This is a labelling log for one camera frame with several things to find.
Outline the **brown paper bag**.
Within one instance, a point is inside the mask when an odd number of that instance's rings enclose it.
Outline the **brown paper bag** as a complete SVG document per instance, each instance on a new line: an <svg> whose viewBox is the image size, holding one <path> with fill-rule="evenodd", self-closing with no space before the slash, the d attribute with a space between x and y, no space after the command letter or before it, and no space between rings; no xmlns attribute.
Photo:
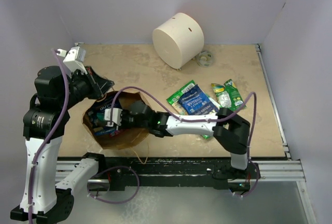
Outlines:
<svg viewBox="0 0 332 224"><path fill-rule="evenodd" d="M103 99L97 100L95 102L100 102L106 99L109 96L115 96L116 92L111 91L107 93ZM147 155L145 160L143 161L138 153L134 150L134 147L140 144L148 135L148 131L144 129L123 129L121 133L115 136L108 136L108 135L103 135L103 136L95 136L95 129L98 131L102 127L95 126L93 124L93 115L88 115L87 110L85 111L83 117L82 117L82 124L85 126L87 129L88 133L91 134L93 137L93 140L96 141L101 148L103 149L111 149L111 150L122 150L122 149L130 149L135 155L137 156L139 162L141 164L146 164L148 157L150 155L150 148L147 148Z"/></svg>

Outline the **large green chips bag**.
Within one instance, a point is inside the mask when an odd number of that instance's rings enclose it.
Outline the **large green chips bag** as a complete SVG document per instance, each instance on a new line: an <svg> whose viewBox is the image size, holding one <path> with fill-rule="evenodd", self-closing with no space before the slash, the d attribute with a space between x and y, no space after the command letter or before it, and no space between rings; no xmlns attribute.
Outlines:
<svg viewBox="0 0 332 224"><path fill-rule="evenodd" d="M190 90L195 83L191 82L185 87L185 91L180 90L174 93L167 99L178 111L177 114L170 113L166 120L166 134L168 136L177 136L182 134L195 134L202 137L220 138L221 135L217 134L216 127L218 126L219 116L218 112L209 115L188 115L184 108L178 102L179 98L188 90Z"/></svg>

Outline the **blue salt vinegar chips bag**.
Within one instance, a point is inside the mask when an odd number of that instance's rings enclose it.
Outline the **blue salt vinegar chips bag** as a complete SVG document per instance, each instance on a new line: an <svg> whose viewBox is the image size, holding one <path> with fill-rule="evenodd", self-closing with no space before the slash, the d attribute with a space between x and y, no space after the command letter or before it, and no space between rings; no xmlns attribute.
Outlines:
<svg viewBox="0 0 332 224"><path fill-rule="evenodd" d="M178 102L188 115L209 115L218 112L218 107L212 103L198 85L194 85L185 92Z"/></svg>

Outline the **small yellow green snack packet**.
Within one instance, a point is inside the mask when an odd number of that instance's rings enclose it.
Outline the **small yellow green snack packet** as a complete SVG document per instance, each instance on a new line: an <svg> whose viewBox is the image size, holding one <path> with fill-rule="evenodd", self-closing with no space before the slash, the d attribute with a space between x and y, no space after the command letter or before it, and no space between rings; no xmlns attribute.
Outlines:
<svg viewBox="0 0 332 224"><path fill-rule="evenodd" d="M212 83L211 87L217 97L221 107L230 108L232 106L231 98L224 85Z"/></svg>

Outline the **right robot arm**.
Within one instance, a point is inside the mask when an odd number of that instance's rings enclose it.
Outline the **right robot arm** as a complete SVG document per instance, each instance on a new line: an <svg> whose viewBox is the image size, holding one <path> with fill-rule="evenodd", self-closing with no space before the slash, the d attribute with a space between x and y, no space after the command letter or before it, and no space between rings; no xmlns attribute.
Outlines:
<svg viewBox="0 0 332 224"><path fill-rule="evenodd" d="M242 178L249 172L251 124L227 108L210 115L176 115L154 111L136 101L129 109L113 109L112 121L119 129L141 128L160 138L184 134L214 137L231 155L232 175Z"/></svg>

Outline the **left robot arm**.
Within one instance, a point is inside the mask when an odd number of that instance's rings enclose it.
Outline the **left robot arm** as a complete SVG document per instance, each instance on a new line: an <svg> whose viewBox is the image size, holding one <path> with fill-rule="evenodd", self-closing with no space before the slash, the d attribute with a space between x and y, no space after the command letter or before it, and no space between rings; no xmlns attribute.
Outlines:
<svg viewBox="0 0 332 224"><path fill-rule="evenodd" d="M10 219L29 223L59 223L70 215L74 195L89 177L102 178L107 166L103 155L87 153L69 176L56 183L56 168L69 109L88 98L99 100L114 82L99 76L91 66L67 75L60 66L48 66L37 73L36 93L23 117L27 150L25 189L21 203Z"/></svg>

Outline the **dark blue snack bag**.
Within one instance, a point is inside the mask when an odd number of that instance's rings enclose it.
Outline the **dark blue snack bag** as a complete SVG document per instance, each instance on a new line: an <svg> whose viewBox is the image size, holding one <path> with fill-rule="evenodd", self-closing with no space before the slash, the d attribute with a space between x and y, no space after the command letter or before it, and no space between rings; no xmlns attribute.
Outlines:
<svg viewBox="0 0 332 224"><path fill-rule="evenodd" d="M87 114L93 115L97 113L104 113L105 109L111 108L113 99L113 96L109 96L103 101L93 103L93 105L87 110Z"/></svg>

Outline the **blue snack packet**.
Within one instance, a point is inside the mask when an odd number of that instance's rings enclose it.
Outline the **blue snack packet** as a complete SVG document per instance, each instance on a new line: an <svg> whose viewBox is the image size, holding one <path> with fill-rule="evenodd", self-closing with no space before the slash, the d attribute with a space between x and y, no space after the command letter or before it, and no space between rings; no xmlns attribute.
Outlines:
<svg viewBox="0 0 332 224"><path fill-rule="evenodd" d="M108 136L115 136L121 133L122 130L117 130L116 128L112 127L102 127L100 130L95 129L95 136L103 136L103 135L108 135Z"/></svg>

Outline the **teal snack packet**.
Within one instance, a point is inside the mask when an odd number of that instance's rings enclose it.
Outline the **teal snack packet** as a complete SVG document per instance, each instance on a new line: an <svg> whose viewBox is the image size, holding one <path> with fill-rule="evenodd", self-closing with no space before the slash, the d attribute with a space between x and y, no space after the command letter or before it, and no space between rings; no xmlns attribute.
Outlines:
<svg viewBox="0 0 332 224"><path fill-rule="evenodd" d="M95 113L92 117L93 124L98 127L106 126L106 121L104 119L104 113Z"/></svg>

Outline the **white cylindrical container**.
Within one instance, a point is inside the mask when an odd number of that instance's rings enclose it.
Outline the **white cylindrical container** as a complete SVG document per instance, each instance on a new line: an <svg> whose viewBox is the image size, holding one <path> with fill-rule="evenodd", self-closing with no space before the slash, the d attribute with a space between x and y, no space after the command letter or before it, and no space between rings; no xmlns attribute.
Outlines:
<svg viewBox="0 0 332 224"><path fill-rule="evenodd" d="M202 28L196 20L182 12L155 28L152 38L158 56L174 69L182 68L204 46Z"/></svg>

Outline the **clear tape roll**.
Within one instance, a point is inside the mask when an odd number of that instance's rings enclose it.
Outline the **clear tape roll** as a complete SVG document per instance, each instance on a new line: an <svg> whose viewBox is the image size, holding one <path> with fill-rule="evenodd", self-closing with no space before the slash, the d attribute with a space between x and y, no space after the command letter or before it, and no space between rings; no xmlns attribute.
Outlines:
<svg viewBox="0 0 332 224"><path fill-rule="evenodd" d="M195 60L199 66L210 67L214 63L213 55L208 51L201 51L195 56Z"/></svg>

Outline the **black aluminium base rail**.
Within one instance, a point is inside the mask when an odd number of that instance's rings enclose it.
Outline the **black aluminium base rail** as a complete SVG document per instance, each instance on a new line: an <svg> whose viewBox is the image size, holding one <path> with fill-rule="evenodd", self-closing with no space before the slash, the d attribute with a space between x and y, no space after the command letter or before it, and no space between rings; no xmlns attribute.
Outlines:
<svg viewBox="0 0 332 224"><path fill-rule="evenodd" d="M302 182L300 161L263 160L250 163L245 171L231 168L229 158L106 157L100 162L87 156L59 158L56 167L59 188L74 186L76 192L87 184L108 185L111 191L125 187L211 187L244 193L264 182Z"/></svg>

